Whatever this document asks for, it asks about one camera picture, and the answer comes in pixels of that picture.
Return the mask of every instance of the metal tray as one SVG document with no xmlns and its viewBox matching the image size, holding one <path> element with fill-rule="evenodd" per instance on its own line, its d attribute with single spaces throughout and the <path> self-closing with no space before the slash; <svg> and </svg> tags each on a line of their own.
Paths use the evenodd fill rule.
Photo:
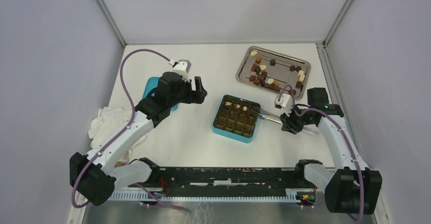
<svg viewBox="0 0 431 224">
<path fill-rule="evenodd" d="M 257 51 L 257 55 L 251 56 L 250 52 Z M 256 62 L 256 57 L 260 55 L 262 57 L 262 61 L 260 65 L 266 65 L 266 72 L 268 73 L 267 78 L 272 78 L 279 82 L 280 88 L 286 84 L 290 84 L 294 90 L 296 91 L 295 98 L 301 98 L 305 91 L 305 86 L 308 81 L 309 73 L 311 70 L 311 65 L 308 61 L 301 60 L 298 58 L 294 58 L 288 55 L 283 55 L 271 50 L 263 49 L 257 46 L 252 46 L 247 50 L 247 53 L 242 60 L 241 65 L 239 66 L 238 72 L 236 73 L 236 80 L 241 83 L 245 83 L 260 89 L 265 89 L 274 93 L 279 93 L 273 89 L 265 88 L 260 85 L 254 85 L 249 81 L 251 75 L 256 75 L 255 72 L 252 72 L 252 65 Z M 271 59 L 275 59 L 275 66 L 270 66 L 269 61 Z M 296 82 L 298 81 L 298 72 L 290 71 L 290 66 L 301 66 L 302 70 L 305 74 L 304 82 L 302 83 L 301 88 L 296 88 Z"/>
</svg>

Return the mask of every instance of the metal fork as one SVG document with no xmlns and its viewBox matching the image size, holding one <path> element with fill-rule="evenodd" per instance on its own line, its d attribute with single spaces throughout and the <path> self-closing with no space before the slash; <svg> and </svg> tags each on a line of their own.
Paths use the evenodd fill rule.
<svg viewBox="0 0 431 224">
<path fill-rule="evenodd" d="M 260 115 L 268 115 L 268 116 L 273 116 L 275 118 L 279 118 L 280 117 L 279 115 L 275 115 L 275 114 L 273 114 L 273 113 L 271 113 L 269 111 L 265 111 L 264 109 L 262 109 L 260 107 L 252 107 L 251 111 L 255 111 L 255 112 L 257 112 Z"/>
<path fill-rule="evenodd" d="M 272 118 L 269 118 L 268 116 L 262 115 L 262 114 L 260 114 L 259 112 L 254 111 L 254 110 L 250 110 L 250 114 L 251 114 L 252 116 L 256 116 L 256 117 L 257 117 L 257 118 L 259 118 L 259 119 L 265 119 L 265 120 L 272 121 L 272 122 L 275 122 L 275 123 L 278 123 L 278 124 L 282 124 L 282 122 L 281 122 L 281 121 L 277 121 L 277 120 L 274 120 L 274 119 L 272 119 Z"/>
</svg>

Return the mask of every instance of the gray wall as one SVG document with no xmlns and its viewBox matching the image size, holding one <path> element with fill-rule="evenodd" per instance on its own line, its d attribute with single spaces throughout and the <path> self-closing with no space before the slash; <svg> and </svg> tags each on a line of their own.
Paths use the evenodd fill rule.
<svg viewBox="0 0 431 224">
<path fill-rule="evenodd" d="M 0 223 L 64 223 L 121 47 L 94 0 L 0 0 Z"/>
<path fill-rule="evenodd" d="M 329 44 L 394 223 L 429 223 L 431 0 L 355 0 Z"/>
<path fill-rule="evenodd" d="M 345 0 L 104 0 L 128 44 L 323 41 Z"/>
</svg>

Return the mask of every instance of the white cloth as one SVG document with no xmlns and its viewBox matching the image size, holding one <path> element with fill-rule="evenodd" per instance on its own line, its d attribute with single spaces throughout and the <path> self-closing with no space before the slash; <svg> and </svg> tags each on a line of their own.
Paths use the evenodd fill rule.
<svg viewBox="0 0 431 224">
<path fill-rule="evenodd" d="M 88 136 L 91 141 L 91 148 L 94 149 L 109 136 L 111 136 L 121 125 L 130 118 L 132 111 L 123 107 L 104 107 L 99 110 L 97 118 L 91 122 Z M 132 149 L 144 142 L 146 136 L 140 138 L 133 147 L 121 157 L 120 162 L 128 163 Z"/>
</svg>

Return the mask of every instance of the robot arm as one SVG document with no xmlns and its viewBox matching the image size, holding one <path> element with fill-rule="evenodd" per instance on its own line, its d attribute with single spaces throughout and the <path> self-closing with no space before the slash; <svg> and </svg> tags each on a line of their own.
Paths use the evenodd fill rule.
<svg viewBox="0 0 431 224">
<path fill-rule="evenodd" d="M 96 154 L 98 155 L 77 185 L 77 190 L 95 206 L 103 204 L 114 190 L 137 182 L 145 182 L 149 178 L 153 164 L 148 159 L 140 159 L 131 165 L 114 168 L 121 156 L 136 141 L 168 117 L 171 108 L 175 105 L 203 103 L 207 92 L 202 86 L 200 77 L 195 77 L 196 90 L 192 90 L 191 80 L 188 79 L 190 62 L 179 60 L 172 64 L 173 71 L 165 72 L 159 79 L 157 87 L 135 107 L 135 118 L 132 124 L 127 126 L 129 121 L 126 121 L 95 149 L 85 155 L 77 152 L 70 158 L 70 184 L 74 186 L 84 166 Z M 100 149 L 112 139 L 114 141 L 101 153 Z"/>
<path fill-rule="evenodd" d="M 335 173 L 327 170 L 320 161 L 300 160 L 295 170 L 301 179 L 313 183 L 325 193 L 326 207 L 333 213 L 359 213 L 359 176 L 355 162 L 358 163 L 363 177 L 364 214 L 373 214 L 382 185 L 379 171 L 372 171 L 359 155 L 346 129 L 344 114 L 339 105 L 329 103 L 324 88 L 307 90 L 308 104 L 316 110 L 299 109 L 290 95 L 283 94 L 275 100 L 275 107 L 284 109 L 280 116 L 282 130 L 293 134 L 300 132 L 305 125 L 314 124 L 325 138 L 332 159 Z"/>
</svg>

